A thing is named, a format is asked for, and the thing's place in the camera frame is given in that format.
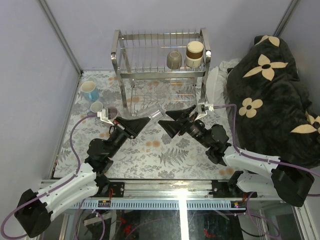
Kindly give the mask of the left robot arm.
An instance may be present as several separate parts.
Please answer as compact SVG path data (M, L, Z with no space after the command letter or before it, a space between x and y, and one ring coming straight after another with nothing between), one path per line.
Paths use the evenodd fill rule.
M135 139L149 122L149 117L116 117L109 138L92 139L88 157L74 172L37 192L26 190L14 213L26 235L35 238L42 234L56 217L86 198L108 196L110 180L105 174L113 164L112 158L126 140Z

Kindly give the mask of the grey-blue textured mug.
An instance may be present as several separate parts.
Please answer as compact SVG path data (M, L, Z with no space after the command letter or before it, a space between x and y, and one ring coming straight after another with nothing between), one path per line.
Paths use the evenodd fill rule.
M91 104L91 106L90 106L90 111L91 111L92 113L98 113L98 112L100 112L103 108L104 108L104 105L103 105L102 102L100 102L100 101L95 101L95 102L93 102L93 103Z

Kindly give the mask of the pink ribbed mug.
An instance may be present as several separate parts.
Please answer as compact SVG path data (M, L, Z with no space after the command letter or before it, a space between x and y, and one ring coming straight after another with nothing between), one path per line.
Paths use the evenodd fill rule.
M105 107L105 117L108 120L113 121L116 117L120 117L120 116L121 116L121 114L116 107L114 107L114 106Z

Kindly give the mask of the clear glass tumbler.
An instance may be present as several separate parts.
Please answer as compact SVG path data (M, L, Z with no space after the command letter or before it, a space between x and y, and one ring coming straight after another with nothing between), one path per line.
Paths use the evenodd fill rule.
M146 125L146 128L153 128L159 120L162 120L166 116L166 114L163 108L158 103L156 103L152 106L140 110L136 113L136 116L139 118L150 118L150 121Z

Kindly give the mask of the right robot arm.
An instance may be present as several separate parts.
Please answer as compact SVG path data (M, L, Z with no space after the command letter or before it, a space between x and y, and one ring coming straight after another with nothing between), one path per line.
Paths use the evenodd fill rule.
M238 148L229 143L226 130L220 124L207 129L194 111L195 106L183 110L169 110L171 120L159 120L158 124L174 138L190 135L207 150L206 156L216 165L236 167L228 182L228 192L233 197L244 193L277 196L286 203L301 207L314 183L311 170L291 164L285 157L263 155Z

